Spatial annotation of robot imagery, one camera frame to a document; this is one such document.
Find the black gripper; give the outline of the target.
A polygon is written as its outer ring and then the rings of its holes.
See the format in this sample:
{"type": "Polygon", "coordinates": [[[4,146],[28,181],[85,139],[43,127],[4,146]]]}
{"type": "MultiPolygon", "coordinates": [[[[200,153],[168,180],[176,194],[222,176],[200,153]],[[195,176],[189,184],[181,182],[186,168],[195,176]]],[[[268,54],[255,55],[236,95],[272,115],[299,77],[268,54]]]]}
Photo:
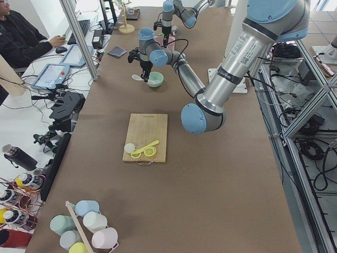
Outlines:
{"type": "Polygon", "coordinates": [[[152,63],[151,63],[151,61],[140,60],[140,66],[142,68],[141,78],[143,80],[145,79],[145,82],[148,82],[149,81],[149,75],[150,75],[150,72],[152,70],[152,63]]]}
{"type": "Polygon", "coordinates": [[[163,46],[167,47],[169,43],[169,36],[172,32],[172,27],[171,26],[162,26],[162,33],[164,34],[163,38],[163,46]]]}

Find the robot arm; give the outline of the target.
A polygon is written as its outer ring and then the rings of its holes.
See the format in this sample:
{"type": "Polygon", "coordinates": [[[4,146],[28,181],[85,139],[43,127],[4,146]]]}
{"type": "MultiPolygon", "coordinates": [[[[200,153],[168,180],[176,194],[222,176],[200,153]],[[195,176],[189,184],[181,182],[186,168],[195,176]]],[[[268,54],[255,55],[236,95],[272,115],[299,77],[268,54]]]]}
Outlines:
{"type": "Polygon", "coordinates": [[[161,12],[162,18],[158,18],[153,25],[154,30],[158,27],[162,29],[162,33],[164,34],[163,46],[167,48],[169,44],[169,36],[172,32],[172,20],[174,15],[182,21],[186,28],[191,29],[195,26],[198,16],[208,7],[215,6],[217,2],[219,1],[199,1],[195,6],[187,9],[183,6],[182,1],[164,1],[161,12]]]}
{"type": "Polygon", "coordinates": [[[138,60],[141,78],[149,80],[152,67],[170,65],[194,99],[181,112],[184,129],[201,134],[219,129],[226,120],[224,103],[270,43],[299,40],[309,29],[310,1],[248,1],[242,32],[216,70],[209,85],[204,85],[188,64],[184,54],[163,48],[154,31],[145,27],[138,34],[139,45],[128,60],[138,60]]]}

